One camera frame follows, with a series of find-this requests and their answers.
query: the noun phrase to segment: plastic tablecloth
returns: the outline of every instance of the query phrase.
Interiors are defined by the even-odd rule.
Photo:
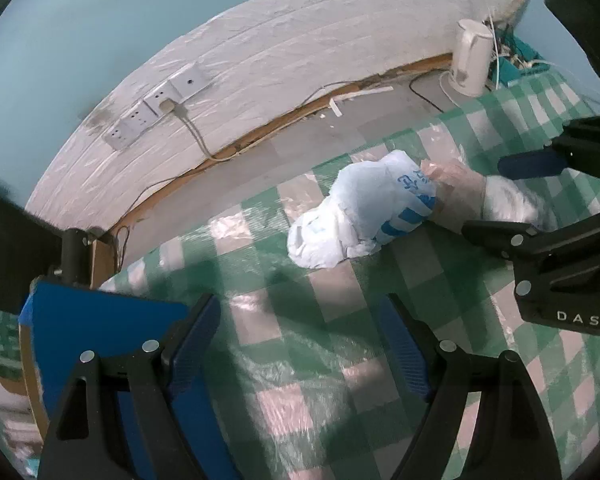
[[[519,352],[568,474],[600,437],[600,336],[523,322],[511,266],[433,224],[373,256],[319,270],[289,260],[286,233],[352,162],[401,149],[418,162],[460,158],[494,174],[501,156],[538,149],[563,121],[590,115],[558,73],[528,78],[245,200],[104,288],[185,302],[203,291],[219,295],[222,323],[204,372],[247,479],[390,478],[424,404],[406,390],[374,322],[372,311],[388,292],[466,351]],[[560,225],[600,211],[600,181],[584,174],[523,185],[550,203]],[[461,471],[477,407],[472,394],[446,478]]]

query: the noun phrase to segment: brown wooden edge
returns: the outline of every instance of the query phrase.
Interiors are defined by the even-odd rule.
[[[335,89],[334,91],[329,92],[326,95],[323,95],[322,97],[314,101],[310,101],[307,104],[298,107],[295,110],[292,110],[289,113],[286,113],[280,117],[273,119],[271,122],[264,124],[263,126],[251,130],[249,133],[245,134],[240,139],[236,140],[235,142],[229,144],[227,147],[217,152],[216,155],[218,156],[218,158],[225,158],[237,152],[240,152],[241,150],[248,147],[250,144],[258,142],[264,137],[271,136],[276,132],[280,131],[281,129],[286,128],[287,126],[290,126],[295,122],[298,122],[300,119],[307,117],[308,115],[311,115],[313,113],[316,113],[318,110],[326,108],[329,105],[329,100],[333,96],[362,90],[370,85],[379,83],[385,79],[394,78],[406,73],[426,72],[427,70],[431,70],[433,68],[448,66],[450,62],[451,54],[441,54],[439,56],[429,57],[427,59],[416,61],[414,63],[399,66],[397,68],[385,72],[382,75],[376,74],[359,82],[350,83],[348,85],[342,86],[340,88]],[[110,232],[112,234],[115,234],[117,230],[123,225],[132,227],[133,224],[135,224],[146,211],[154,207],[158,202],[160,202],[160,200],[169,196],[171,193],[173,193],[180,187],[184,186],[197,174],[208,170],[216,164],[221,164],[221,162],[216,162],[214,160],[207,159],[197,167],[187,171],[180,177],[168,183],[166,186],[160,188],[158,191],[153,193],[151,196],[147,197],[147,199],[139,203],[135,208],[133,208],[131,211],[125,214],[120,220],[118,220],[118,222],[111,228]]]
[[[25,325],[18,325],[18,339],[20,340],[20,359],[22,361],[22,377],[27,389],[27,397],[31,405],[33,420],[40,432],[42,440],[46,437],[46,430],[49,427],[49,418],[46,414],[42,398],[40,397],[40,384],[38,374],[36,373],[36,362],[33,355],[33,346],[31,344],[31,328]]]

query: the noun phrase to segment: kettle handle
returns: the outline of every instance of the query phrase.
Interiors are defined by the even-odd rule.
[[[474,44],[475,32],[470,30],[465,30],[462,33],[462,38],[460,40],[460,52],[458,54],[458,72],[463,72],[466,74],[469,65],[469,54],[471,53],[471,47]]]

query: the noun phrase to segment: white electric kettle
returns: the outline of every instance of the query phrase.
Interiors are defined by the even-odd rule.
[[[471,97],[482,95],[492,52],[491,29],[475,20],[460,20],[449,78],[452,88]]]

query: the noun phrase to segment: blue stripe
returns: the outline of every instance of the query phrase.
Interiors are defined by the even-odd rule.
[[[424,216],[419,215],[413,209],[406,208],[403,212],[398,215],[400,220],[404,220],[409,224],[421,224],[425,218]]]
[[[391,224],[389,224],[389,222],[385,222],[384,224],[382,224],[382,227],[380,228],[380,230],[384,234],[389,235],[389,236],[402,236],[402,235],[406,234],[405,231],[400,231],[400,229],[396,229]]]
[[[417,195],[420,201],[433,211],[433,206],[436,204],[436,197],[429,195]]]

